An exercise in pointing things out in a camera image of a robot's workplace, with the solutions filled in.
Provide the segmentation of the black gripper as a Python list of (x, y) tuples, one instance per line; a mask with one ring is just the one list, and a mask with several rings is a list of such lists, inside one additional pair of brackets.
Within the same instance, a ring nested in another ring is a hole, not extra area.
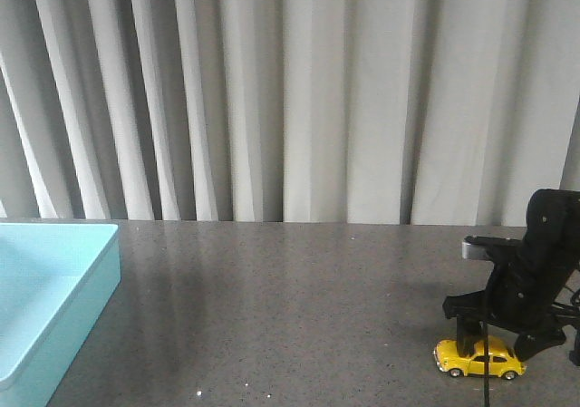
[(520, 246), (490, 261), (484, 290), (445, 298), (444, 315), (457, 317), (459, 356), (474, 354), (483, 319), (517, 333), (514, 353), (526, 362), (566, 342), (563, 329), (552, 325), (579, 318), (570, 305), (556, 304), (579, 265), (579, 193), (537, 190), (527, 205), (526, 224)]

